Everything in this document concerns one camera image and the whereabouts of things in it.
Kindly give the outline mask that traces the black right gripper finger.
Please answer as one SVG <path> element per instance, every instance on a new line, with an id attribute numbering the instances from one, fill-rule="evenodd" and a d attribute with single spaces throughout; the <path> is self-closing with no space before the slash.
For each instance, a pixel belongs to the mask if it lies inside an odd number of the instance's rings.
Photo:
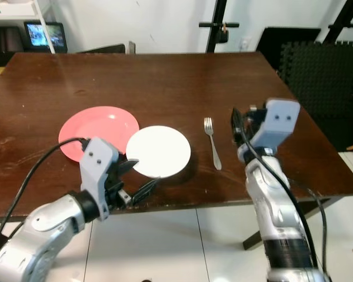
<path id="1" fill-rule="evenodd" d="M 241 147 L 247 142 L 247 134 L 245 129 L 245 118 L 238 108 L 232 108 L 231 111 L 231 130 L 233 142 L 237 147 Z"/>

